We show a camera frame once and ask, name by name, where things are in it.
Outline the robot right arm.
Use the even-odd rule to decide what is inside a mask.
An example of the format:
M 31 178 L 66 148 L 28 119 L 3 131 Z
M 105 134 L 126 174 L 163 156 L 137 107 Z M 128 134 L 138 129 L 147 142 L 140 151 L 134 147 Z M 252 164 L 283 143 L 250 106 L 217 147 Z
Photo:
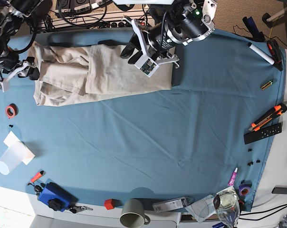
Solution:
M 11 0 L 7 1 L 0 12 L 0 81 L 4 82 L 3 74 L 9 77 L 29 77 L 30 80 L 39 79 L 40 73 L 35 65 L 35 58 L 28 57 L 20 60 L 19 55 L 26 52 L 34 43 L 38 34 L 38 16 L 36 8 L 41 0 Z M 13 50 L 8 46 L 10 38 L 18 33 L 21 25 L 27 23 L 32 29 L 32 37 L 27 46 L 21 50 Z

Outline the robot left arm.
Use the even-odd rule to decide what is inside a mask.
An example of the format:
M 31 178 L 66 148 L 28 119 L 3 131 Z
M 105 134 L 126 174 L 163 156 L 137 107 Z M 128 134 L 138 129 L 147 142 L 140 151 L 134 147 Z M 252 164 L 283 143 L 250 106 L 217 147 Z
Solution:
M 150 4 L 153 27 L 140 27 L 148 54 L 153 60 L 172 57 L 169 50 L 178 44 L 201 41 L 214 30 L 216 0 L 175 0 L 171 5 Z

